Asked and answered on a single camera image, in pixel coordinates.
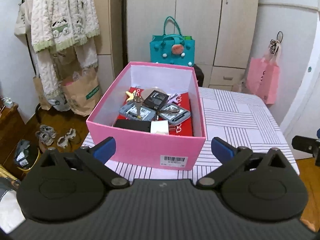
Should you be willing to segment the gold star hair clip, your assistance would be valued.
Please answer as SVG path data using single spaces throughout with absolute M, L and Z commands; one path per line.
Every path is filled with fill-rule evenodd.
M 136 90 L 134 90 L 133 92 L 130 92 L 130 91 L 126 91 L 125 92 L 126 95 L 127 95 L 127 99 L 126 99 L 126 102 L 131 102 L 135 99 L 136 97 Z

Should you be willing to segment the pink cardboard box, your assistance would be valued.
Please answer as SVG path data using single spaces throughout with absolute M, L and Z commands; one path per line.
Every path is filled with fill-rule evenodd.
M 188 93 L 193 136 L 161 135 L 114 127 L 130 87 L 158 87 L 166 93 Z M 86 124 L 95 144 L 116 141 L 113 161 L 169 170 L 191 170 L 206 140 L 195 70 L 192 67 L 130 62 L 92 111 Z

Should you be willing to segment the yellow bin with black bag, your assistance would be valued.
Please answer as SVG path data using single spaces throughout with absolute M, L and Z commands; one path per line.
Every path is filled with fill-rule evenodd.
M 36 164 L 41 156 L 38 146 L 28 140 L 20 140 L 14 153 L 14 164 L 23 172 L 28 172 Z

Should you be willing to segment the red patterned envelope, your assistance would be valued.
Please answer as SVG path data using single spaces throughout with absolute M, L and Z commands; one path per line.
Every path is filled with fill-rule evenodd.
M 188 111 L 191 110 L 188 93 L 178 94 L 178 96 L 176 96 L 176 98 L 172 100 L 172 103 Z M 169 134 L 192 137 L 193 136 L 192 118 L 189 117 L 188 119 L 184 120 L 183 122 L 177 125 L 170 124 Z

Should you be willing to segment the cream knitted cardigan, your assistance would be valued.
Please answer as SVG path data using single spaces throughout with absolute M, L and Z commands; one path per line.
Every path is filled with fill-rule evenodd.
M 94 0 L 33 0 L 31 44 L 36 53 L 44 96 L 61 96 L 54 53 L 75 50 L 82 69 L 97 67 L 94 37 L 100 34 Z

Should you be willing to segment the pink square compact case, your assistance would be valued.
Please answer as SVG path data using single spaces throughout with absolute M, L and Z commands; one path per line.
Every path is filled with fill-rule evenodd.
M 153 91 L 157 91 L 157 92 L 166 94 L 166 92 L 163 91 L 162 89 L 160 89 L 158 87 L 152 87 L 152 88 L 147 88 L 147 89 L 141 91 L 140 96 L 145 100 Z

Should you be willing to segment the black battery pack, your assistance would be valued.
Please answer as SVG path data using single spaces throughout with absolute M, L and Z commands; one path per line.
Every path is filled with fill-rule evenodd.
M 157 111 L 167 104 L 168 98 L 169 96 L 167 94 L 154 90 L 143 101 L 143 105 Z

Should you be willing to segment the grey sneaker pair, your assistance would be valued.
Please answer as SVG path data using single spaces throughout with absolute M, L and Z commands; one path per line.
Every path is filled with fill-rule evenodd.
M 46 146 L 50 146 L 53 144 L 57 132 L 53 127 L 42 124 L 40 125 L 39 130 L 35 133 L 35 135 L 41 143 Z

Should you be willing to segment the grey pocket router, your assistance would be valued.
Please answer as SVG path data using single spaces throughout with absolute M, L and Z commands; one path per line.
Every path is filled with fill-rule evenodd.
M 191 117 L 191 112 L 175 103 L 169 103 L 159 110 L 159 116 L 170 125 L 177 126 Z
M 145 106 L 141 106 L 139 112 L 135 103 L 126 104 L 120 108 L 119 114 L 130 120 L 152 121 L 156 117 L 156 112 Z

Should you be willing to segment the pink paper gift bag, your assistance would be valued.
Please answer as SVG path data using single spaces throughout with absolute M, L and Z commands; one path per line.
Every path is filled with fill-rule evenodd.
M 261 98 L 266 105 L 274 104 L 277 98 L 280 55 L 280 42 L 272 40 L 263 57 L 251 58 L 249 63 L 246 87 L 251 94 Z

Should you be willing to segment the teal felt handbag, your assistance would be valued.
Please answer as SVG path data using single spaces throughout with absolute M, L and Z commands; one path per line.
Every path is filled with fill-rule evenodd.
M 167 22 L 171 21 L 178 34 L 166 34 Z M 178 23 L 168 16 L 163 24 L 163 34 L 153 35 L 150 42 L 150 61 L 153 63 L 175 64 L 192 67 L 195 59 L 195 40 L 183 36 Z

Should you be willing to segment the brown slipper pair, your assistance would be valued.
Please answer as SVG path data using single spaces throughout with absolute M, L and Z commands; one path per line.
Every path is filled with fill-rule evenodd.
M 71 146 L 71 143 L 77 144 L 78 141 L 76 130 L 71 128 L 64 136 L 59 137 L 57 140 L 57 146 L 66 150 L 69 146 Z

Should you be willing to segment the white small card box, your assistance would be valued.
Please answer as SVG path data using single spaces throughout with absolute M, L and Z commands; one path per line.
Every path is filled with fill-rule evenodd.
M 167 120 L 152 121 L 150 127 L 151 134 L 169 134 L 169 123 Z

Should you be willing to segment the grey pocket router open back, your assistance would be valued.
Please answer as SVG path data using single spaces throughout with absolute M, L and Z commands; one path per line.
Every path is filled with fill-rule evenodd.
M 156 112 L 145 106 L 141 106 L 139 112 L 135 103 L 126 104 L 120 108 L 119 114 L 130 120 L 152 121 L 156 117 Z

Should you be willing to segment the black suitcase under handbag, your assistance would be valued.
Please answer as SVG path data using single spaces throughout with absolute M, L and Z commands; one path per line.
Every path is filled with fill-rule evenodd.
M 197 84 L 198 84 L 198 86 L 199 86 L 199 87 L 203 87 L 204 73 L 203 73 L 202 69 L 201 69 L 198 65 L 196 65 L 196 64 L 193 65 L 193 68 L 194 68 L 194 70 L 195 70 L 195 74 L 196 74 L 196 79 L 197 79 Z

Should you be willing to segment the brown paper shopping bag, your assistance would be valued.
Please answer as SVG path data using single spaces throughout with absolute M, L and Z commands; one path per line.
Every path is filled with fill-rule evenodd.
M 81 116 L 90 115 L 102 96 L 94 68 L 74 72 L 62 81 L 61 87 L 71 110 Z

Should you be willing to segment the white wardrobe cabinet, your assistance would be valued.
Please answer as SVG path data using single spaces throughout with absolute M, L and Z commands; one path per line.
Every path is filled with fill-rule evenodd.
M 94 0 L 98 78 L 107 90 L 130 61 L 150 61 L 153 35 L 182 33 L 195 41 L 204 87 L 235 90 L 244 78 L 258 0 Z

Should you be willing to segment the wooden side cabinet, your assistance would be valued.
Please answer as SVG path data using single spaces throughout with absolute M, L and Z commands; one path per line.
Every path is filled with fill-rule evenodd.
M 1 165 L 9 158 L 24 128 L 25 123 L 18 111 L 18 104 L 1 109 Z

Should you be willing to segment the silver key bunch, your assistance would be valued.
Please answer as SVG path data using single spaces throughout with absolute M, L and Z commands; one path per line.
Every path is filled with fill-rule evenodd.
M 133 100 L 134 104 L 135 104 L 135 107 L 136 107 L 136 117 L 138 119 L 141 119 L 142 117 L 140 116 L 140 108 L 141 106 L 143 105 L 143 98 L 140 96 L 140 94 L 136 91 L 136 97 L 135 99 Z

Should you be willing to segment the black rectangular battery cover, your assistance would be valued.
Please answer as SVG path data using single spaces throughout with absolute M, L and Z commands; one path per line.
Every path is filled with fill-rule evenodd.
M 129 129 L 133 131 L 148 132 L 151 131 L 151 122 L 150 121 L 138 121 L 138 120 L 129 120 L 129 119 L 118 119 L 114 127 Z

